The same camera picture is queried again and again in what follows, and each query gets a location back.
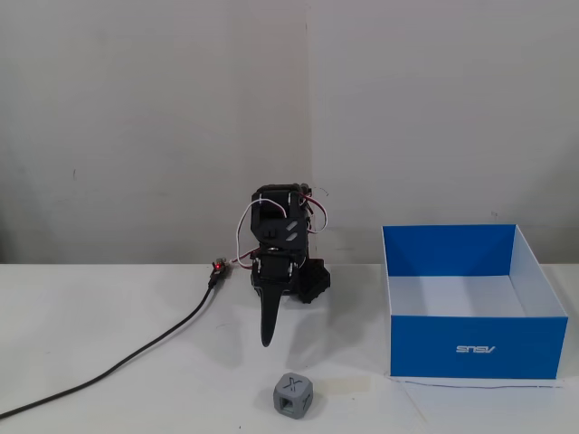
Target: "open cardboard box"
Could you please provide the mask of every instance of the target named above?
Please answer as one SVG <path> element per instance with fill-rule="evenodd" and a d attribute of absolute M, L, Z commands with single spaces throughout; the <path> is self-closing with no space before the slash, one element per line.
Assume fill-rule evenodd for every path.
<path fill-rule="evenodd" d="M 383 235 L 392 375 L 556 377 L 567 315 L 516 225 Z"/>

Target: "table surface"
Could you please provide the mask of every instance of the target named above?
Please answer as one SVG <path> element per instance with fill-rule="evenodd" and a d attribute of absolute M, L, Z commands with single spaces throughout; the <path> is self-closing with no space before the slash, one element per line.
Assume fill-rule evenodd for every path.
<path fill-rule="evenodd" d="M 544 270 L 569 315 L 556 381 L 390 378 L 379 265 L 331 267 L 332 288 L 311 305 L 284 298 L 263 348 L 260 300 L 237 269 L 173 338 L 89 389 L 0 421 L 0 431 L 577 432 L 579 265 Z M 198 304 L 210 271 L 1 266 L 0 411 L 84 382 L 157 337 Z M 272 388 L 286 372 L 314 382 L 304 420 L 273 409 Z M 548 387 L 485 389 L 528 385 Z"/>

